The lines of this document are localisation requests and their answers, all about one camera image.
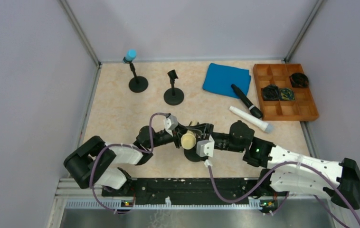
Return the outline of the yellow toy microphone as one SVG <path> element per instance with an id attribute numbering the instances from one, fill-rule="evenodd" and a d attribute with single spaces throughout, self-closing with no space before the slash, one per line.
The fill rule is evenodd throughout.
<path id="1" fill-rule="evenodd" d="M 181 146 L 185 150 L 192 149 L 197 143 L 197 133 L 196 131 L 192 131 L 189 128 L 192 126 L 196 126 L 198 121 L 191 121 L 189 126 L 186 128 L 186 132 L 182 135 L 180 142 Z"/>

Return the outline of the blue toy microphone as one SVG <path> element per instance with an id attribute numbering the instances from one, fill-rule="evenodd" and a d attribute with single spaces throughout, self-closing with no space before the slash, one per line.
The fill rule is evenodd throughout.
<path id="1" fill-rule="evenodd" d="M 131 64 L 136 59 L 136 57 L 137 57 L 137 51 L 134 49 L 130 49 L 123 57 L 123 62 L 125 64 Z"/>

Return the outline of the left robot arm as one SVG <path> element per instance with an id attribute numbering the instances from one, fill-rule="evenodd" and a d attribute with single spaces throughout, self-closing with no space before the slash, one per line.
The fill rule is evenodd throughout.
<path id="1" fill-rule="evenodd" d="M 186 132 L 187 128 L 183 125 L 158 132 L 144 126 L 130 145 L 108 145 L 96 135 L 67 156 L 63 165 L 81 189 L 99 185 L 118 190 L 129 181 L 130 176 L 120 167 L 112 168 L 112 164 L 143 165 L 158 146 L 174 143 L 180 147 L 180 138 Z"/>

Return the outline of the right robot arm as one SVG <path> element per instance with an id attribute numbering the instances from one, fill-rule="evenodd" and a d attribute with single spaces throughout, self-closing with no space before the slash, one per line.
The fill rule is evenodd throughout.
<path id="1" fill-rule="evenodd" d="M 188 126 L 192 139 L 182 139 L 188 159 L 207 161 L 214 150 L 242 152 L 247 164 L 262 167 L 262 182 L 275 192 L 299 192 L 329 198 L 347 209 L 360 209 L 360 169 L 350 158 L 321 160 L 292 152 L 254 136 L 242 121 L 234 122 L 228 133 L 217 133 L 212 124 Z"/>

